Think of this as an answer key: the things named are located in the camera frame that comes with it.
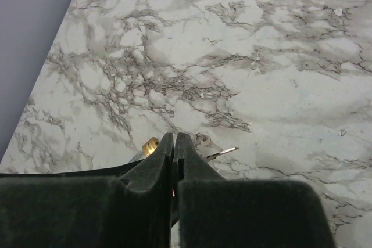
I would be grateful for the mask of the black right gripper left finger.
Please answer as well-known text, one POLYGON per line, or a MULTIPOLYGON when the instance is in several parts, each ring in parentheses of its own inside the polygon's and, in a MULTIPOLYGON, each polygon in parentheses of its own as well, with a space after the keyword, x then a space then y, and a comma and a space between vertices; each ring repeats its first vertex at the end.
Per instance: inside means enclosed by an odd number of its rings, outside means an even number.
POLYGON ((121 177, 1 178, 2 247, 169 247, 173 135, 121 177))

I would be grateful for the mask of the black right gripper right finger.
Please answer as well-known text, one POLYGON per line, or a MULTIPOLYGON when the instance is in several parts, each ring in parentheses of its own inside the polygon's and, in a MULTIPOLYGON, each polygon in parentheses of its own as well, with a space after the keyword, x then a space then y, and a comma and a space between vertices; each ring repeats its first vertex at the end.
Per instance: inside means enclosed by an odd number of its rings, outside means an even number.
POLYGON ((181 247, 334 247, 321 201, 294 180, 227 180, 181 133, 174 147, 181 247))

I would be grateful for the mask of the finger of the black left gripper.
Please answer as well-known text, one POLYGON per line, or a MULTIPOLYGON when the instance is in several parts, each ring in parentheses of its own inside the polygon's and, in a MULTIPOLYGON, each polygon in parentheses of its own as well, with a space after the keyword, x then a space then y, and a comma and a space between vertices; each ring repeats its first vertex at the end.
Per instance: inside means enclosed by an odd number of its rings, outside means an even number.
POLYGON ((16 173, 1 173, 1 178, 37 178, 37 177, 98 177, 98 176, 115 176, 121 177, 125 173, 132 170, 139 162, 131 162, 117 167, 102 168, 96 170, 76 171, 76 172, 61 172, 61 173, 45 173, 45 174, 16 174, 16 173))

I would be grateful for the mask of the small brass padlock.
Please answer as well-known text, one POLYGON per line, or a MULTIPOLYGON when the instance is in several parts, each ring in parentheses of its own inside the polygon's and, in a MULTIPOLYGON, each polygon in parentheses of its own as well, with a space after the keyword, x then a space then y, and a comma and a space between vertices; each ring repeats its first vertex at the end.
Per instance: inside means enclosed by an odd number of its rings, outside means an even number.
POLYGON ((159 140, 155 137, 152 137, 142 146, 141 150, 132 159, 130 159, 129 163, 149 157, 156 150, 158 144, 159 140))

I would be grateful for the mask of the silver key set with ring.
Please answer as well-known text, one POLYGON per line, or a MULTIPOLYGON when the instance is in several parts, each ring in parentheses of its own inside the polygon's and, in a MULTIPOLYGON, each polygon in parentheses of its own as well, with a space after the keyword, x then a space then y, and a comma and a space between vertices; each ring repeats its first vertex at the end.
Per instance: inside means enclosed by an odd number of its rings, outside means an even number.
POLYGON ((239 149, 239 147, 237 146, 228 149, 222 149, 212 141, 210 136, 202 133, 197 133, 195 135, 194 145, 198 154, 206 162, 210 162, 217 157, 237 151, 239 149))

